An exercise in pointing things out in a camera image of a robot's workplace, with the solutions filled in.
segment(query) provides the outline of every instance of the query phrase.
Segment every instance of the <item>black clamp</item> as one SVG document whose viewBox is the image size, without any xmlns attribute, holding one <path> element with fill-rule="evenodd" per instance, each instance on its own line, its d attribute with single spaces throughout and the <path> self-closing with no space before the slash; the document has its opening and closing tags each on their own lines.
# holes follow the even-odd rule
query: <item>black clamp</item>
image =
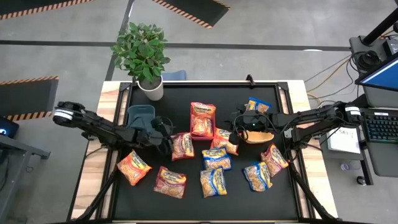
<svg viewBox="0 0 398 224">
<path fill-rule="evenodd" d="M 247 75 L 246 81 L 250 82 L 250 89 L 253 89 L 254 86 L 256 86 L 256 83 L 254 82 L 253 77 L 250 74 Z"/>
</svg>

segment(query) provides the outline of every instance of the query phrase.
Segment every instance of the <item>desk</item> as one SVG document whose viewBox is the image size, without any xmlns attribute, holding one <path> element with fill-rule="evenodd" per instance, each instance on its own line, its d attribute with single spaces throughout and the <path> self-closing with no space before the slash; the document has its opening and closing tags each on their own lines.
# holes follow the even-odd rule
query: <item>desk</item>
<svg viewBox="0 0 398 224">
<path fill-rule="evenodd" d="M 305 85 L 302 80 L 283 80 L 283 81 L 256 81 L 259 82 L 287 82 L 289 86 L 290 100 L 292 102 L 293 111 L 305 111 L 310 109 L 307 94 L 305 91 Z M 97 113 L 108 120 L 113 120 L 116 102 L 119 93 L 119 86 L 121 82 L 104 82 L 101 96 L 98 103 Z M 284 106 L 284 112 L 287 113 L 288 107 L 286 103 L 286 96 L 281 94 L 282 104 Z M 123 95 L 122 105 L 120 109 L 119 124 L 123 122 L 124 109 L 127 102 L 127 94 Z M 318 141 L 311 140 L 310 144 L 319 146 Z M 97 141 L 92 141 L 88 145 L 86 153 L 94 151 L 99 148 L 100 144 Z M 87 208 L 87 206 L 92 202 L 98 193 L 101 182 L 103 179 L 104 164 L 106 159 L 107 149 L 102 149 L 95 154 L 88 157 L 81 170 L 81 175 L 78 180 L 78 186 L 76 187 L 76 192 L 72 200 L 71 209 L 68 218 L 79 217 Z M 113 152 L 113 164 L 116 160 L 116 152 Z M 323 162 L 322 153 L 316 149 L 306 148 L 303 150 L 303 159 L 305 163 L 305 170 L 307 172 L 309 186 L 312 192 L 315 194 L 320 203 L 326 208 L 326 210 L 337 217 L 337 212 L 335 208 L 335 203 L 333 200 L 333 195 L 330 189 L 328 176 L 326 173 L 325 164 Z M 104 199 L 104 206 L 102 217 L 107 217 L 107 211 L 109 208 L 111 189 Z M 300 204 L 302 208 L 302 213 L 304 217 L 308 217 L 307 201 L 304 194 L 299 190 Z"/>
</svg>

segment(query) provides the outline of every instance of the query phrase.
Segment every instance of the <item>ramen noodle bag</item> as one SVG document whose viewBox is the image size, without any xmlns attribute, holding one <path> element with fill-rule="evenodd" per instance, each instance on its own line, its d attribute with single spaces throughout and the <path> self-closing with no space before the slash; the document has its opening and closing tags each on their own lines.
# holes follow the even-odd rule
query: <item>ramen noodle bag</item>
<svg viewBox="0 0 398 224">
<path fill-rule="evenodd" d="M 246 105 L 246 110 L 258 110 L 261 113 L 267 112 L 272 105 L 254 97 L 249 97 L 249 103 Z"/>
<path fill-rule="evenodd" d="M 205 118 L 213 118 L 216 113 L 216 107 L 213 105 L 206 105 L 203 103 L 192 102 L 192 114 Z"/>
<path fill-rule="evenodd" d="M 243 169 L 250 188 L 256 192 L 263 192 L 272 187 L 271 175 L 265 162 L 257 162 Z"/>
<path fill-rule="evenodd" d="M 178 159 L 194 158 L 192 138 L 190 133 L 182 133 L 173 136 L 172 161 Z"/>
<path fill-rule="evenodd" d="M 152 167 L 148 166 L 133 150 L 118 163 L 118 169 L 124 174 L 132 186 L 135 186 Z"/>
<path fill-rule="evenodd" d="M 261 160 L 267 164 L 271 177 L 289 165 L 274 143 L 268 147 L 266 152 L 260 153 L 260 156 Z"/>
<path fill-rule="evenodd" d="M 200 171 L 200 183 L 204 197 L 226 195 L 223 172 L 222 168 Z"/>
<path fill-rule="evenodd" d="M 166 194 L 175 198 L 182 198 L 184 195 L 187 176 L 169 171 L 161 166 L 157 173 L 154 191 Z"/>
<path fill-rule="evenodd" d="M 225 147 L 226 152 L 230 154 L 238 155 L 238 146 L 229 142 L 229 131 L 216 128 L 216 133 L 214 135 L 213 141 L 211 142 L 211 148 Z"/>
<path fill-rule="evenodd" d="M 225 147 L 203 150 L 203 165 L 205 169 L 217 169 L 219 167 L 224 170 L 232 168 L 231 157 L 226 153 Z"/>
<path fill-rule="evenodd" d="M 213 122 L 210 118 L 192 115 L 191 122 L 192 134 L 213 137 Z"/>
</svg>

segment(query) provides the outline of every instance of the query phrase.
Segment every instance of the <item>gray floor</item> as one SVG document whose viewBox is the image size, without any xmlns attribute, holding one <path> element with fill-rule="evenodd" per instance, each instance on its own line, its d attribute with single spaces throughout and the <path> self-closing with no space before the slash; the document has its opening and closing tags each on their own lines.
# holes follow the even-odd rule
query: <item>gray floor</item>
<svg viewBox="0 0 398 224">
<path fill-rule="evenodd" d="M 95 0 L 55 11 L 0 21 L 0 40 L 114 41 L 128 0 Z M 223 0 L 231 10 L 212 30 L 159 6 L 136 0 L 130 21 L 156 23 L 173 43 L 348 46 L 348 38 L 367 34 L 396 7 L 393 0 Z M 111 58 L 107 47 L 0 45 L 0 82 L 59 75 L 57 101 L 83 103 L 95 110 Z M 186 70 L 189 80 L 306 80 L 349 52 L 294 50 L 167 49 L 167 72 Z M 308 89 L 331 71 L 306 83 Z M 112 80 L 129 80 L 115 70 Z M 312 93 L 327 95 L 349 84 L 341 69 Z M 324 100 L 353 100 L 353 86 Z M 87 144 L 77 129 L 51 119 L 19 122 L 18 139 L 51 151 L 47 161 L 35 158 L 14 207 L 28 223 L 66 219 Z M 358 222 L 395 223 L 398 179 L 377 177 L 375 185 L 355 183 L 360 171 L 343 172 L 340 162 L 326 160 L 339 217 Z"/>
</svg>

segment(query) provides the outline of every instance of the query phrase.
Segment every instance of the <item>computer monitor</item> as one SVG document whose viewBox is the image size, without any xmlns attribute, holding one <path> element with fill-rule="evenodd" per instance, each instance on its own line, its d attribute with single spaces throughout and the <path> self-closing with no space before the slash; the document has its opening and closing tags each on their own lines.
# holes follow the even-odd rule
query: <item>computer monitor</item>
<svg viewBox="0 0 398 224">
<path fill-rule="evenodd" d="M 398 91 L 398 53 L 382 62 L 377 68 L 361 75 L 355 84 Z"/>
</svg>

